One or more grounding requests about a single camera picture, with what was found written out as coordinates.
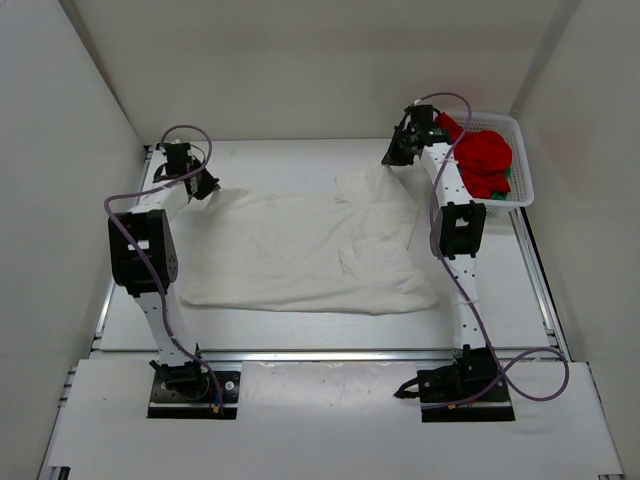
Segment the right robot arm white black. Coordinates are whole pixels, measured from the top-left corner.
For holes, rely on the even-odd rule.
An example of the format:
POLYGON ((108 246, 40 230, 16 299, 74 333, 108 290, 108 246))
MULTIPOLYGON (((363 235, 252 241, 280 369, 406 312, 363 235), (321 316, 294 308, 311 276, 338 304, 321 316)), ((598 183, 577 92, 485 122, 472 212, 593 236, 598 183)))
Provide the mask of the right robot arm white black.
POLYGON ((434 107, 414 104, 405 109, 382 160, 389 166, 407 166, 419 158, 426 167, 432 181, 430 247, 452 281, 453 362, 419 372, 395 392, 399 399, 418 398, 427 408, 509 401, 508 388, 478 321, 476 256, 486 208, 467 190, 454 150, 454 140, 439 125, 434 107))

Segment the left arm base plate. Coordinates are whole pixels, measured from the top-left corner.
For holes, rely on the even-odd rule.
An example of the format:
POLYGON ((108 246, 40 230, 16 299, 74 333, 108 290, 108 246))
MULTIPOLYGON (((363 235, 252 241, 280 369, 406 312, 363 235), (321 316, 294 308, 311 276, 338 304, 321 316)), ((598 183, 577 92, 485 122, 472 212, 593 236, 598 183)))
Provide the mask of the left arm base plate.
POLYGON ((235 420, 241 372, 217 370, 222 397, 210 374, 197 364, 159 366, 155 370, 147 407, 150 419, 235 420))

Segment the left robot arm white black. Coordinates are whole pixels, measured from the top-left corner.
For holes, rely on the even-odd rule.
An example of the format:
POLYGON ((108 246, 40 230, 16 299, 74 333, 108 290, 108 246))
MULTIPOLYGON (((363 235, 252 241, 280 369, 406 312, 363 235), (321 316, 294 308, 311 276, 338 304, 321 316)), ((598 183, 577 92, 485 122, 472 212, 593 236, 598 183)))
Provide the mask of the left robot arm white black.
POLYGON ((205 200, 219 180, 195 156, 188 142, 161 143, 164 162, 151 187, 134 196, 126 212, 107 208, 111 268, 114 281, 143 311, 158 349, 151 362, 165 388, 188 402, 211 395, 216 380, 203 363, 197 342, 184 323, 173 284, 179 273, 170 221, 193 200, 205 200))

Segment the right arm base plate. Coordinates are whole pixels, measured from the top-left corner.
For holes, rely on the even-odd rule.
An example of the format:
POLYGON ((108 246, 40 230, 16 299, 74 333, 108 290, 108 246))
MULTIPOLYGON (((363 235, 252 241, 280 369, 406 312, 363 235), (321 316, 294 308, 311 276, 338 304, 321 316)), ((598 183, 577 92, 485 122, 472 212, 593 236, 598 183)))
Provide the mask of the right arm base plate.
POLYGON ((418 370, 394 393, 418 399, 423 423, 512 422, 515 413, 508 387, 494 365, 462 362, 418 370))

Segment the white t shirt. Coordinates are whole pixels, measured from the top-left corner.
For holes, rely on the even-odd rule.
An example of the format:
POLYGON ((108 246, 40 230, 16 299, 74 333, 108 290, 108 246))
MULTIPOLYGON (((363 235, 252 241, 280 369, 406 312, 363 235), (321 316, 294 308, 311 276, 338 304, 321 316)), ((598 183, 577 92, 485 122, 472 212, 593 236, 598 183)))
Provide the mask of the white t shirt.
POLYGON ((179 275, 191 307, 404 314, 438 298, 409 247, 420 208, 396 172, 338 176, 332 195, 223 189, 192 213, 179 275))

